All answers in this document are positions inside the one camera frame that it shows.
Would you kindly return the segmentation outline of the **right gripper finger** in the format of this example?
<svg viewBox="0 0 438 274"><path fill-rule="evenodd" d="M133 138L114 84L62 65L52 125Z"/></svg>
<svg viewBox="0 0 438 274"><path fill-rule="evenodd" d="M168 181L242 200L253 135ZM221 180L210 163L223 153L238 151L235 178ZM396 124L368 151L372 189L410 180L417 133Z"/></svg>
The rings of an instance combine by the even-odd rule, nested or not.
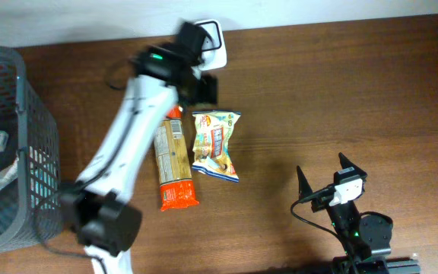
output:
<svg viewBox="0 0 438 274"><path fill-rule="evenodd" d="M340 165L343 169L352 167L361 178L367 178L367 173L350 161L342 152L338 153Z"/></svg>
<svg viewBox="0 0 438 274"><path fill-rule="evenodd" d="M312 198L311 195L313 194L313 191L310 187L310 184L308 183L308 180L303 173L300 166L297 166L297 178L298 178L298 196L300 202L309 202Z"/></svg>

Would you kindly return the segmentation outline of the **yellow snack bag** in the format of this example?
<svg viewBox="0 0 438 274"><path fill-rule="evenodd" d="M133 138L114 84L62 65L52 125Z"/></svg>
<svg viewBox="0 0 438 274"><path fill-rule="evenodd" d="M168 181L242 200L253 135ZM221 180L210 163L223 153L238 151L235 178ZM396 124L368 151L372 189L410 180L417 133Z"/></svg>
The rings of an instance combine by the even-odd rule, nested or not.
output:
<svg viewBox="0 0 438 274"><path fill-rule="evenodd" d="M195 119L195 141L192 169L218 179L238 183L228 145L241 112L204 110L192 113Z"/></svg>

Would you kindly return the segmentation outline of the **orange noodle packet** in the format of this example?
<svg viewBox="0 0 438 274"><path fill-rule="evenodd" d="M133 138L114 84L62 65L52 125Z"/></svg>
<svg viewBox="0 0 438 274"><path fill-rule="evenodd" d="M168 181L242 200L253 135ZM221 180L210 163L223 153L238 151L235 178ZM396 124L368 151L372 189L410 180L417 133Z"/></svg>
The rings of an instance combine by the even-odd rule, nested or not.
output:
<svg viewBox="0 0 438 274"><path fill-rule="evenodd" d="M183 131L181 107L175 106L157 128L154 150L159 172L160 210L164 212L198 205Z"/></svg>

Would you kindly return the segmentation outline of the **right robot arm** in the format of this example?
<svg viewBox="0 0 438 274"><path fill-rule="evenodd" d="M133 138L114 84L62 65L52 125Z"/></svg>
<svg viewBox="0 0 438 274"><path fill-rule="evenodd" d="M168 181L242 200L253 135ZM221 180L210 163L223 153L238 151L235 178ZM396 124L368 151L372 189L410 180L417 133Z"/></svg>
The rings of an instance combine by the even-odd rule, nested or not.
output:
<svg viewBox="0 0 438 274"><path fill-rule="evenodd" d="M341 243L346 256L355 263L389 255L393 220L378 212L359 212L355 201L365 192L367 172L341 152L338 158L341 169L334 172L333 182L317 191L312 190L301 167L297 167L299 194L290 211L294 212L298 204L309 203L312 212L327 212L333 229L299 215L294 217L332 234Z"/></svg>

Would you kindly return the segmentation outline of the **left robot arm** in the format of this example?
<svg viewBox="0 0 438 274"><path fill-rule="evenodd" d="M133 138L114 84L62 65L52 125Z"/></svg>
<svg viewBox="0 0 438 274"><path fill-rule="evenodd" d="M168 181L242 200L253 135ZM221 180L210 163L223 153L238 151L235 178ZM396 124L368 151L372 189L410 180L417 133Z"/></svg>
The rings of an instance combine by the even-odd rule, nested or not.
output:
<svg viewBox="0 0 438 274"><path fill-rule="evenodd" d="M172 41L135 56L101 146L75 184L59 195L63 217L95 273L132 272L131 247L142 213L129 201L139 168L175 106L216 102L217 79L208 71L226 63L224 35L215 19L185 21Z"/></svg>

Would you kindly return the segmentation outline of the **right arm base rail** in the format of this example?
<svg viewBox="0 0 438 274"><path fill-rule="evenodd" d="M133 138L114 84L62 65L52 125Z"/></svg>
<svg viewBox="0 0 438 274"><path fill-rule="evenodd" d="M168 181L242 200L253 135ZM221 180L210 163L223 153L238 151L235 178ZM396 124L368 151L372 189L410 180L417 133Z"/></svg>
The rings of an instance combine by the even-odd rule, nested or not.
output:
<svg viewBox="0 0 438 274"><path fill-rule="evenodd" d="M421 274L418 260L410 258L377 258L362 263L352 263L344 257L335 258L331 273L334 274Z"/></svg>

